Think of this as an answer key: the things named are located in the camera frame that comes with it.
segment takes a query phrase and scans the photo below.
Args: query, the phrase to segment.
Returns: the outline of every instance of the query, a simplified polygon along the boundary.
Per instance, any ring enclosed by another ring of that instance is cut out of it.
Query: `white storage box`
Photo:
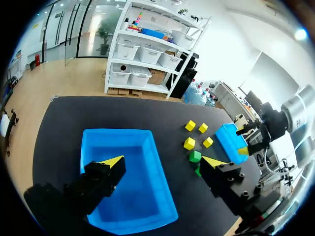
[[[144,63],[156,64],[163,51],[149,44],[142,44],[139,52],[139,59]]]
[[[132,86],[144,87],[149,78],[152,77],[151,73],[146,67],[132,66],[132,75],[130,77],[130,82]]]
[[[183,59],[169,55],[167,53],[163,53],[158,59],[161,66],[171,70],[175,70],[181,60]]]
[[[129,75],[131,74],[131,67],[129,65],[126,66],[125,71],[121,71],[121,66],[123,64],[113,63],[110,72],[110,80],[109,83],[114,85],[126,85],[128,82]]]
[[[174,43],[185,49],[189,49],[191,47],[191,44],[195,41],[188,34],[185,34],[177,30],[173,30],[172,35]]]
[[[118,42],[118,59],[133,60],[140,45],[129,40]]]

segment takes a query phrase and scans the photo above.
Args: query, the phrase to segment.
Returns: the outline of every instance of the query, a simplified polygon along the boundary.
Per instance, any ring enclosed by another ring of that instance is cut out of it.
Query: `bottle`
[[[190,101],[190,104],[194,104],[194,105],[201,105],[204,106],[207,102],[207,98],[206,98],[206,91],[204,91],[202,94],[200,93],[195,93],[192,96],[192,99]]]
[[[198,86],[192,86],[191,89],[189,90],[188,94],[186,95],[185,97],[185,100],[184,102],[185,103],[189,103],[192,96],[195,94],[195,93],[202,93],[202,86],[203,82],[200,82],[200,84]]]
[[[213,100],[211,96],[207,97],[207,102],[205,104],[205,107],[214,107],[216,102]]]
[[[122,24],[120,25],[120,29],[121,30],[126,30],[128,28],[129,25],[129,18],[126,18],[124,22],[122,22]]]
[[[205,92],[206,92],[206,97],[210,97],[209,88],[206,88]]]
[[[197,87],[197,82],[196,82],[195,79],[192,79],[192,82],[190,83],[190,85],[188,86],[188,88],[186,89],[186,91],[185,91],[185,93],[183,95],[185,103],[188,103],[188,100],[187,100],[188,96],[187,96],[187,94],[189,94],[189,92],[190,92],[192,87]]]

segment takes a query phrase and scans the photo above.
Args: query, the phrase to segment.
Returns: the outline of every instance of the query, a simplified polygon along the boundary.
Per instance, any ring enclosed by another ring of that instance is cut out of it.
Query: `red fire extinguisher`
[[[40,65],[40,55],[39,54],[35,54],[35,65],[36,66]]]

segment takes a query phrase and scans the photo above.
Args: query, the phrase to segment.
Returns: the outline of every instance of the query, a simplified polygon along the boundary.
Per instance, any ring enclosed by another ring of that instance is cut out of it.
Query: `ceiling light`
[[[307,36],[307,33],[304,29],[299,29],[294,35],[296,40],[303,40],[306,38],[306,36]]]

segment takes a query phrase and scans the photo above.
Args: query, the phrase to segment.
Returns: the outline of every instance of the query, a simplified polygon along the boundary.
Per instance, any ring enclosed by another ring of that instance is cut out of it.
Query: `blue tray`
[[[118,235],[156,229],[178,218],[151,131],[86,129],[81,173],[91,161],[124,155],[126,173],[111,197],[104,197],[89,223]]]
[[[164,37],[164,33],[157,32],[157,31],[154,31],[151,29],[142,29],[142,33],[149,35],[149,36],[153,36],[155,38],[160,38],[160,39],[163,39],[163,37]]]
[[[223,124],[217,130],[216,136],[223,146],[230,161],[239,165],[248,159],[248,155],[240,155],[238,149],[247,146],[247,143],[242,135],[236,134],[237,127],[234,123]]]

